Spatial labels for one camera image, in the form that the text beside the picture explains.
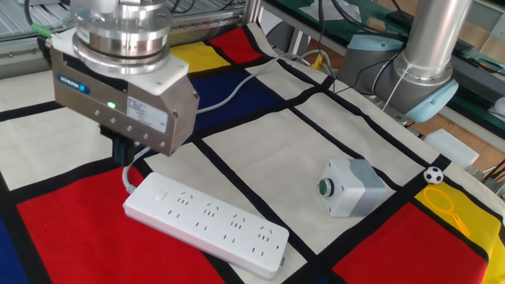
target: red square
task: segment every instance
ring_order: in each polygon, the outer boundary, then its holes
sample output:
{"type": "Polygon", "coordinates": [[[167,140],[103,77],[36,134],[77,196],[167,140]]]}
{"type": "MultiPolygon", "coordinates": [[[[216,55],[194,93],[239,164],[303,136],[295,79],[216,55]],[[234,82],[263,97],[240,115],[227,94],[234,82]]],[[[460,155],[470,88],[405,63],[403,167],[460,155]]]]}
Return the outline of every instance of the red square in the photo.
{"type": "Polygon", "coordinates": [[[349,284],[477,284],[486,261],[412,204],[334,267],[349,284]]]}
{"type": "Polygon", "coordinates": [[[235,63],[251,62],[262,55],[251,46],[243,28],[235,28],[223,35],[210,39],[213,47],[220,48],[235,63]]]}
{"type": "MultiPolygon", "coordinates": [[[[142,180],[130,171],[133,184],[142,180]]],[[[125,215],[122,168],[18,205],[54,283],[223,283],[202,252],[125,215]]]]}

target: small soccer ball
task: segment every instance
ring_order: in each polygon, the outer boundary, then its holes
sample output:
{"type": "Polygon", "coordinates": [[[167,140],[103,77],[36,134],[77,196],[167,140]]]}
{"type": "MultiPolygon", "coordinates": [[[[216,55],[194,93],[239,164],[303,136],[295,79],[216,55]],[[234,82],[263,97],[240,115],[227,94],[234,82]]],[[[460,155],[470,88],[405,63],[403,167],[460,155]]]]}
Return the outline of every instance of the small soccer ball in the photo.
{"type": "Polygon", "coordinates": [[[436,166],[430,166],[428,169],[425,170],[423,175],[425,176],[426,182],[432,185],[438,185],[440,182],[443,181],[442,170],[437,168],[436,166]]]}

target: mondrian pattern mat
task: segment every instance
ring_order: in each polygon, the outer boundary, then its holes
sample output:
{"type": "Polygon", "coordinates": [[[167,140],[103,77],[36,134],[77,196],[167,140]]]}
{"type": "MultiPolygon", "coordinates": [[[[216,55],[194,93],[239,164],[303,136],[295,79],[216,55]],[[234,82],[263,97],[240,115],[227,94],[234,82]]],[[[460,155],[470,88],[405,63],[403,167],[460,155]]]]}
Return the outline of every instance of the mondrian pattern mat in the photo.
{"type": "MultiPolygon", "coordinates": [[[[256,24],[175,47],[200,108],[225,99],[275,52],[256,24]]],[[[501,284],[505,206],[352,89],[281,59],[225,106],[200,114],[152,171],[290,232],[271,283],[501,284]],[[367,159],[387,186],[365,218],[331,218],[316,183],[329,159],[367,159]],[[422,172],[445,174],[453,218],[425,199],[422,172]]],[[[54,103],[51,73],[0,81],[0,283],[268,283],[125,216],[128,196],[111,142],[93,121],[54,103]]]]}

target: white power strip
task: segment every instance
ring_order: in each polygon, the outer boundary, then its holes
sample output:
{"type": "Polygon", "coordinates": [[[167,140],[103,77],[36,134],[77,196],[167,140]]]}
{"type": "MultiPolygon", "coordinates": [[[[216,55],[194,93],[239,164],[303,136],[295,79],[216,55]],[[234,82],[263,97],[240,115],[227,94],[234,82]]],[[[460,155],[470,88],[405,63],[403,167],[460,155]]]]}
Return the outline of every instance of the white power strip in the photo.
{"type": "Polygon", "coordinates": [[[266,279],[277,274],[289,237],[281,226],[157,173],[123,207],[130,218],[266,279]]]}

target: yellow magnifying glass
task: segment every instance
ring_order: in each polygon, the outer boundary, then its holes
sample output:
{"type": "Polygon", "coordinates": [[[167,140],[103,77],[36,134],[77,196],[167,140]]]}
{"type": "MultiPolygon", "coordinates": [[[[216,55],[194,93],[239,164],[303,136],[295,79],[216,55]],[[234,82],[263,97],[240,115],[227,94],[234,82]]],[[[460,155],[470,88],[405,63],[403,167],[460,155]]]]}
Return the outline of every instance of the yellow magnifying glass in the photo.
{"type": "Polygon", "coordinates": [[[430,204],[430,206],[432,206],[437,211],[440,211],[442,213],[448,214],[450,217],[452,217],[452,219],[456,223],[456,226],[459,228],[459,231],[462,232],[466,237],[470,236],[470,231],[468,230],[468,227],[461,220],[461,218],[459,218],[459,216],[457,216],[454,213],[455,204],[452,202],[452,199],[445,192],[443,192],[442,190],[440,190],[438,188],[434,188],[432,186],[429,186],[429,187],[426,187],[423,190],[423,195],[425,196],[426,202],[428,202],[428,204],[430,204]],[[449,204],[450,204],[451,207],[449,209],[442,209],[442,208],[436,206],[435,204],[433,204],[433,202],[428,198],[428,192],[430,190],[434,191],[434,192],[437,192],[441,196],[443,196],[449,202],[449,204]]]}

